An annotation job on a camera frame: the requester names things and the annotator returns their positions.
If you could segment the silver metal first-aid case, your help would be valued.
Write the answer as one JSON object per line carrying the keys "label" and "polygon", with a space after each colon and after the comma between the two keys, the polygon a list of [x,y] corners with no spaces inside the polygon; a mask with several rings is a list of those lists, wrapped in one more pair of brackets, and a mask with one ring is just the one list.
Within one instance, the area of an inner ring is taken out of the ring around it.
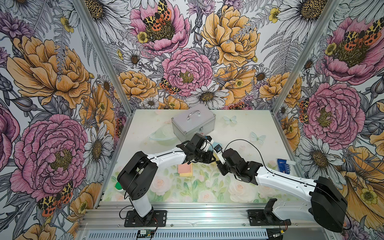
{"label": "silver metal first-aid case", "polygon": [[172,118],[173,131],[181,141],[189,141],[195,134],[206,136],[215,128],[216,115],[205,105],[196,105]]}

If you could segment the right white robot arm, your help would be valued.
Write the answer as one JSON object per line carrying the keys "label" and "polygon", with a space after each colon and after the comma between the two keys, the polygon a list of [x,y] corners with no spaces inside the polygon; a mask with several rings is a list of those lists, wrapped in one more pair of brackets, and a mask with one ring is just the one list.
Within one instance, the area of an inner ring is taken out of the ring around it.
{"label": "right white robot arm", "polygon": [[276,172],[261,163],[245,161],[233,149],[216,154],[222,175],[231,173],[241,182],[275,189],[298,199],[296,202],[269,200],[262,214],[268,224],[304,220],[335,233],[344,230],[348,202],[329,179],[303,179]]}

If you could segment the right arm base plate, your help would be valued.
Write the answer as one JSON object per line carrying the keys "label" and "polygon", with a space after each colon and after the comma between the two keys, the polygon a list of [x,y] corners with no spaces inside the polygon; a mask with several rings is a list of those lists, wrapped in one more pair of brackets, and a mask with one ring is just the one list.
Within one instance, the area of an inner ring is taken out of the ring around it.
{"label": "right arm base plate", "polygon": [[273,213],[276,198],[269,199],[264,209],[247,210],[250,226],[290,226],[291,220],[282,220]]}

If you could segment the clear glass bowl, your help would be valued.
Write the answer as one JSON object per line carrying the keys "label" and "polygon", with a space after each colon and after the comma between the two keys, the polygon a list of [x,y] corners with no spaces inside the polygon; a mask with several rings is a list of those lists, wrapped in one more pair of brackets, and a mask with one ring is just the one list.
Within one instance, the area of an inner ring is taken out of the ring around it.
{"label": "clear glass bowl", "polygon": [[149,139],[161,146],[173,146],[179,142],[172,125],[164,125],[149,135]]}

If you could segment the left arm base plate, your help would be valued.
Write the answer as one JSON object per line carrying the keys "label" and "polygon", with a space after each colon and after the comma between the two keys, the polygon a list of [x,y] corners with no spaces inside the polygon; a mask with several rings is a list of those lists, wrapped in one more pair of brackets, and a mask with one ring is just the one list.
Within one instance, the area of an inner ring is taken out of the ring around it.
{"label": "left arm base plate", "polygon": [[167,211],[151,210],[148,215],[141,217],[136,211],[127,212],[124,227],[144,228],[144,227],[165,227],[167,221]]}

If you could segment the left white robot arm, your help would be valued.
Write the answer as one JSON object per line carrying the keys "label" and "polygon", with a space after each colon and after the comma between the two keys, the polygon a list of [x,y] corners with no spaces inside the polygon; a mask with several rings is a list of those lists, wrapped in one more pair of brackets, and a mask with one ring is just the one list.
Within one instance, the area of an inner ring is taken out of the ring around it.
{"label": "left white robot arm", "polygon": [[195,134],[191,140],[163,153],[146,155],[142,151],[136,152],[120,171],[117,180],[139,219],[142,222],[150,221],[154,208],[147,192],[160,168],[191,163],[208,165],[215,160],[213,139],[210,136]]}

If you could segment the pink and yellow memo pad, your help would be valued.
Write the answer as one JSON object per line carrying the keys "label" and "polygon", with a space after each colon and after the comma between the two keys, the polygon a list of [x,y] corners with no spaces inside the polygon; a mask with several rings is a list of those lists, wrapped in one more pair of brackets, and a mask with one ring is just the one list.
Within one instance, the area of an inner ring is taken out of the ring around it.
{"label": "pink and yellow memo pad", "polygon": [[180,177],[192,177],[194,174],[193,164],[181,164],[178,165],[178,174]]}

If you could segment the aluminium front rail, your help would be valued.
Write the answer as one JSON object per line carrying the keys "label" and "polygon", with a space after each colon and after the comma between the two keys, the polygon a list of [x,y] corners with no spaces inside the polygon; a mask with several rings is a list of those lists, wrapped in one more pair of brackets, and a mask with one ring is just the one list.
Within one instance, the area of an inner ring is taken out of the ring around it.
{"label": "aluminium front rail", "polygon": [[[248,210],[261,210],[263,203],[153,203],[155,210],[166,210],[165,229],[249,229]],[[127,202],[102,202],[88,210],[80,230],[125,230]]]}

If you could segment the green circuit board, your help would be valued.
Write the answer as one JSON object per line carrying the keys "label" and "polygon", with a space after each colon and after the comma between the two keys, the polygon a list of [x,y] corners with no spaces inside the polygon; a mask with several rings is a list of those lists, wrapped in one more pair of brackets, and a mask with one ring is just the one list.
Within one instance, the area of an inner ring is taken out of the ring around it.
{"label": "green circuit board", "polygon": [[155,235],[155,230],[138,230],[136,239],[152,239]]}

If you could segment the green cap white bottle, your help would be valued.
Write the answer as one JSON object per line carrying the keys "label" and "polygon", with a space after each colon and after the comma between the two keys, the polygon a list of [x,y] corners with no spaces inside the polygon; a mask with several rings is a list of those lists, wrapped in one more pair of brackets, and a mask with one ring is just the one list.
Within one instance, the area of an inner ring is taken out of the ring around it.
{"label": "green cap white bottle", "polygon": [[121,184],[119,182],[116,182],[115,184],[115,189],[119,192],[122,192],[123,191],[123,187],[121,186]]}

